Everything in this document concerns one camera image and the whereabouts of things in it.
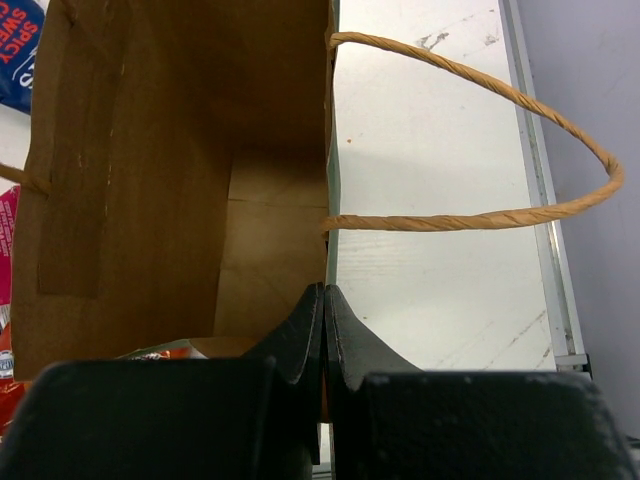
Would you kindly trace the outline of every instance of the twisted paper handle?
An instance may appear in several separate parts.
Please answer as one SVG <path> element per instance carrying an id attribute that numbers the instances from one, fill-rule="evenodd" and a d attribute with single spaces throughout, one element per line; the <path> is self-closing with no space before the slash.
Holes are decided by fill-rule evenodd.
<path id="1" fill-rule="evenodd" d="M 515 90 L 506 83 L 486 73 L 453 62 L 424 49 L 373 35 L 355 32 L 335 33 L 331 36 L 330 47 L 336 48 L 338 45 L 348 42 L 370 45 L 382 50 L 422 60 L 497 93 L 530 112 L 548 118 L 584 143 L 587 148 L 593 152 L 604 166 L 605 171 L 609 174 L 609 182 L 583 197 L 557 205 L 518 210 L 502 210 L 479 215 L 434 215 L 431 217 L 361 217 L 358 215 L 338 215 L 325 219 L 323 222 L 325 230 L 439 232 L 448 230 L 493 230 L 526 227 L 582 213 L 588 208 L 598 205 L 611 197 L 624 183 L 624 170 L 612 154 L 600 147 L 586 132 L 575 126 L 558 112 L 528 95 Z M 51 193 L 51 182 L 33 177 L 22 170 L 0 164 L 0 176 L 45 195 Z"/>

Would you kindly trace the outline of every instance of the scratch mark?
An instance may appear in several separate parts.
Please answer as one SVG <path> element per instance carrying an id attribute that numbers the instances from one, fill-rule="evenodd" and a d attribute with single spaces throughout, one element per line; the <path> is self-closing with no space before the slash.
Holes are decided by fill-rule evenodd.
<path id="1" fill-rule="evenodd" d="M 488 47 L 489 45 L 493 45 L 499 40 L 500 38 L 497 35 L 491 35 L 490 33 L 488 33 L 487 36 L 484 37 L 484 44 Z"/>
<path id="2" fill-rule="evenodd" d="M 544 316 L 547 313 L 547 309 L 545 308 L 542 312 L 540 312 L 538 314 L 538 316 L 536 318 L 533 319 L 533 321 L 531 323 L 529 323 L 526 327 L 524 327 L 520 333 L 518 333 L 515 337 L 513 337 L 513 339 L 509 342 L 509 345 L 507 345 L 506 347 L 504 347 L 502 350 L 500 350 L 500 352 L 498 352 L 498 354 L 493 357 L 493 360 L 491 360 L 487 366 L 485 366 L 483 368 L 483 370 L 486 370 L 487 368 L 489 368 L 491 365 L 493 365 L 494 363 L 496 363 L 496 360 L 498 360 L 507 350 L 509 350 L 513 345 L 515 345 L 521 338 L 522 336 L 527 333 L 529 330 L 531 330 L 531 327 L 533 327 L 536 323 L 538 323 L 539 321 L 541 321 Z"/>
<path id="3" fill-rule="evenodd" d="M 540 361 L 538 362 L 538 364 L 534 367 L 534 370 L 537 370 L 539 367 L 542 366 L 542 364 L 544 363 L 544 361 L 547 359 L 547 357 L 549 356 L 549 354 L 551 353 L 551 347 L 547 347 L 547 349 L 544 351 L 544 353 L 542 354 L 542 358 L 540 359 Z"/>
<path id="4" fill-rule="evenodd" d="M 440 360 L 438 363 L 435 364 L 435 366 L 433 368 L 438 368 L 440 365 L 442 365 L 444 362 L 446 362 L 447 360 L 451 359 L 452 357 L 455 357 L 456 355 L 458 355 L 459 353 L 464 353 L 466 352 L 469 348 L 473 347 L 474 345 L 476 345 L 481 339 L 482 339 L 482 334 L 487 331 L 489 328 L 491 328 L 493 326 L 493 324 L 496 323 L 495 320 L 487 323 L 471 340 L 463 343 L 459 348 L 455 349 L 453 352 L 451 352 L 449 355 L 445 356 L 442 360 Z"/>
<path id="5" fill-rule="evenodd" d="M 427 42 L 429 41 L 429 39 L 433 36 L 432 33 L 430 33 L 429 35 L 427 35 L 426 37 L 422 37 L 421 39 L 419 39 L 416 44 L 420 47 L 420 48 L 424 48 L 427 52 L 430 52 L 433 47 L 435 47 L 437 44 L 439 44 L 440 42 L 442 42 L 445 38 L 447 38 L 449 36 L 449 32 L 442 32 L 439 33 L 438 36 L 436 37 L 435 41 L 431 44 L 431 45 L 427 45 Z"/>

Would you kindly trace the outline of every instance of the black plastic part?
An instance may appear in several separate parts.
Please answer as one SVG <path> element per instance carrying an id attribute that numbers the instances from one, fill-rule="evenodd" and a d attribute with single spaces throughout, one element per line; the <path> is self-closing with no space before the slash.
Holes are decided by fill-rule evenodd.
<path id="1" fill-rule="evenodd" d="M 20 407 L 0 478 L 311 478 L 290 390 L 273 359 L 61 365 Z"/>
<path id="2" fill-rule="evenodd" d="M 323 285 L 309 285 L 289 318 L 244 355 L 275 358 L 280 376 L 292 387 L 306 413 L 305 441 L 315 465 L 320 464 L 323 312 Z"/>
<path id="3" fill-rule="evenodd" d="M 340 289 L 325 289 L 326 379 L 333 435 L 332 464 L 336 478 L 361 478 L 364 465 L 361 410 L 355 393 L 371 372 L 420 370 L 398 355 L 358 320 Z"/>
<path id="4" fill-rule="evenodd" d="M 599 392 L 575 374 L 370 375 L 352 406 L 363 447 L 351 478 L 638 478 Z"/>
<path id="5" fill-rule="evenodd" d="M 421 372 L 318 284 L 244 358 L 47 371 L 0 480 L 309 479 L 323 370 L 336 480 L 638 478 L 577 374 Z"/>

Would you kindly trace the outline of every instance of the snack bag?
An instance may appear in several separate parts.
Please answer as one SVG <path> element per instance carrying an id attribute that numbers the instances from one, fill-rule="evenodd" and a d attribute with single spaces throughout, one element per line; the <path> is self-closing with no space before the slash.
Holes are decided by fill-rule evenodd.
<path id="1" fill-rule="evenodd" d="M 13 351 L 11 349 L 11 246 L 15 213 L 20 187 L 0 195 L 0 435 L 11 422 L 18 402 L 25 393 L 25 384 L 13 381 Z"/>
<path id="2" fill-rule="evenodd" d="M 0 103 L 31 113 L 44 11 L 34 0 L 0 0 Z"/>

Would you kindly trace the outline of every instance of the white surface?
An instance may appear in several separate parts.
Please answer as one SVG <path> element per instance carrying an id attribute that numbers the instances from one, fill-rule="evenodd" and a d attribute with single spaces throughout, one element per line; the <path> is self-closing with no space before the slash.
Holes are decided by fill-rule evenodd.
<path id="1" fill-rule="evenodd" d="M 437 42 L 434 53 L 510 81 L 498 0 L 341 0 L 340 30 Z M 340 47 L 334 89 L 342 213 L 530 206 L 511 103 L 360 45 Z M 343 231 L 338 284 L 359 318 L 423 369 L 555 368 L 533 229 Z"/>
<path id="2" fill-rule="evenodd" d="M 0 105 L 0 162 L 24 168 L 30 135 L 29 116 Z M 0 193 L 11 186 L 13 183 L 0 178 Z"/>

